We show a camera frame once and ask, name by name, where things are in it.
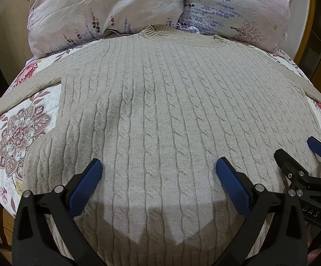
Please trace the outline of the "left pink floral pillow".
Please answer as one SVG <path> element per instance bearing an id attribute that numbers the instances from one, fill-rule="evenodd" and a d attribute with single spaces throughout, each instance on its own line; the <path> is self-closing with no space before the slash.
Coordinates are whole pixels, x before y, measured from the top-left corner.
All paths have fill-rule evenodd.
<path id="1" fill-rule="evenodd" d="M 174 26 L 184 0 L 27 0 L 28 42 L 35 58 L 149 24 Z"/>

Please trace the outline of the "right lavender floral pillow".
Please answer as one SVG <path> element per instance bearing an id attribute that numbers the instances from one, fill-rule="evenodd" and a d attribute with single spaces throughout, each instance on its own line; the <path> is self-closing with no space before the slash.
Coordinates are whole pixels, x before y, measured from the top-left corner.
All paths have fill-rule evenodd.
<path id="1" fill-rule="evenodd" d="M 287 38 L 293 0 L 184 0 L 180 29 L 273 52 Z"/>

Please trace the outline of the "white floral bedspread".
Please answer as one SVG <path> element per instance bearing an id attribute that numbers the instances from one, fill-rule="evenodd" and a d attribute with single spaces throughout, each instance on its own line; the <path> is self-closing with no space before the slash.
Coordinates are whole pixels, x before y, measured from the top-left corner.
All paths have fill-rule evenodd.
<path id="1" fill-rule="evenodd" d="M 88 42 L 45 58 L 28 60 L 3 96 L 25 83 L 29 78 L 41 74 L 43 69 L 53 63 L 64 61 L 72 54 L 81 49 L 89 49 L 98 42 Z M 270 53 L 252 45 L 237 43 L 266 54 L 296 75 L 304 77 L 303 71 L 283 50 L 277 48 L 275 53 Z M 61 84 L 49 86 L 46 90 L 40 90 L 0 116 L 0 203 L 13 218 L 15 218 L 23 193 L 24 160 L 26 160 L 32 143 L 55 127 L 60 94 Z M 307 99 L 321 129 L 321 104 L 309 97 Z"/>

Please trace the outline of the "beige cable knit sweater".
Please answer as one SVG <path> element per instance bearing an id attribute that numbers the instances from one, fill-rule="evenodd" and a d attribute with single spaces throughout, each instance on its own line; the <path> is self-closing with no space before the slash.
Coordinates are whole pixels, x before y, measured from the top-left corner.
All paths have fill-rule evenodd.
<path id="1" fill-rule="evenodd" d="M 226 157 L 280 192 L 282 148 L 310 174 L 321 94 L 266 54 L 217 35 L 151 25 L 99 40 L 0 99 L 0 116 L 61 84 L 55 127 L 28 150 L 23 188 L 46 193 L 93 158 L 103 178 L 76 224 L 108 265 L 210 265 L 241 218 L 215 174 Z"/>

